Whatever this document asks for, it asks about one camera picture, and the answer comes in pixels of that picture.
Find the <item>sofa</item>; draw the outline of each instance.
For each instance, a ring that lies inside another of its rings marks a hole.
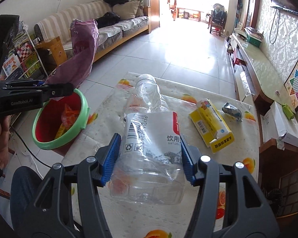
[[[35,24],[34,32],[41,41],[59,36],[69,59],[73,56],[70,33],[72,20],[96,19],[110,11],[112,11],[112,7],[104,1],[79,4],[41,20]],[[113,26],[100,28],[99,47],[96,50],[94,61],[141,32],[146,31],[149,34],[151,32],[150,7],[144,7],[144,15],[131,20],[122,20]]]

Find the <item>plastic water bottle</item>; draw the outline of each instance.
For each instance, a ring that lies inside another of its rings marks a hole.
[[[169,110],[153,76],[138,77],[124,112],[111,196],[147,204],[180,203],[185,181],[177,114]]]
[[[160,94],[155,78],[150,74],[141,74],[137,78],[134,92],[127,100],[125,115],[161,111],[169,111],[169,108]]]

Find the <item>cable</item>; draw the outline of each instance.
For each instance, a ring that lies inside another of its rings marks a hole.
[[[19,148],[19,145],[18,145],[18,143],[16,142],[16,139],[12,139],[12,141],[14,141],[13,144],[14,144],[14,146],[17,147],[18,151],[21,151],[22,154],[23,154],[24,156],[30,156],[30,157],[31,157],[32,162],[34,163],[35,168],[36,168],[36,170],[37,170],[37,173],[41,176],[42,179],[44,179],[44,177],[42,176],[42,174],[41,174],[40,171],[39,171],[39,168],[37,168],[37,164],[35,163],[35,160],[34,160],[33,157],[31,156],[31,154],[28,154],[28,155],[25,154],[25,153],[23,152],[23,149],[20,149],[20,148]]]
[[[270,34],[269,34],[269,42],[273,45],[275,44],[276,40],[277,40],[277,36],[278,36],[278,30],[279,30],[279,20],[280,20],[280,11],[279,11],[279,14],[278,14],[278,25],[277,25],[277,33],[276,33],[276,38],[274,40],[274,42],[271,42],[271,31],[273,30],[273,25],[274,25],[274,22],[275,22],[275,17],[276,17],[276,13],[277,13],[277,10],[275,11],[275,15],[274,15],[274,19],[273,19],[273,23],[271,25],[271,29],[270,29]]]
[[[19,137],[19,139],[22,141],[23,145],[26,147],[26,149],[30,152],[30,154],[36,159],[38,160],[42,165],[47,166],[48,168],[51,168],[50,166],[48,166],[47,164],[43,163],[40,159],[38,159],[32,152],[31,150],[28,148],[28,146],[25,144],[25,142],[23,141],[23,139],[21,138],[21,136],[18,134],[18,132],[15,130],[15,128],[10,125],[10,128],[15,132],[15,134]]]

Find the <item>tablecloth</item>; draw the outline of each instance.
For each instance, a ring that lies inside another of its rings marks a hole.
[[[123,107],[135,86],[136,73],[127,73],[117,84],[108,97],[96,110],[97,119],[89,124],[77,137],[62,164],[65,166],[78,164],[88,156],[95,155],[97,150],[109,144],[115,132],[123,134],[124,123],[120,120]],[[199,148],[201,154],[226,165],[237,161],[245,163],[250,173],[258,178],[258,125],[253,117],[254,108],[251,105],[224,97],[192,86],[156,78],[161,94],[169,108],[178,114],[180,132],[184,134],[188,144]],[[236,122],[231,116],[223,114],[229,128],[232,130],[235,142],[212,154],[206,147],[196,127],[189,118],[189,113],[195,109],[195,103],[202,98],[209,98],[218,110],[226,102],[239,108],[243,113],[242,123]],[[113,238],[144,238],[152,230],[163,230],[163,234],[171,233],[172,238],[183,237],[190,222],[194,209],[198,187],[192,187],[186,181],[185,193],[179,205],[161,206],[118,201],[109,194],[108,187],[99,188],[103,211]],[[77,186],[72,185],[72,206],[74,220],[81,223],[78,207]],[[219,186],[219,193],[225,195],[225,185]],[[218,211],[221,217],[223,210]],[[222,228],[223,218],[216,220],[215,230]]]

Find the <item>blue jeans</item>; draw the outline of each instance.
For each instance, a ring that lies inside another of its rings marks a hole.
[[[35,171],[26,166],[19,167],[13,174],[10,192],[10,214],[13,229],[19,232],[24,213],[37,192],[41,178]]]

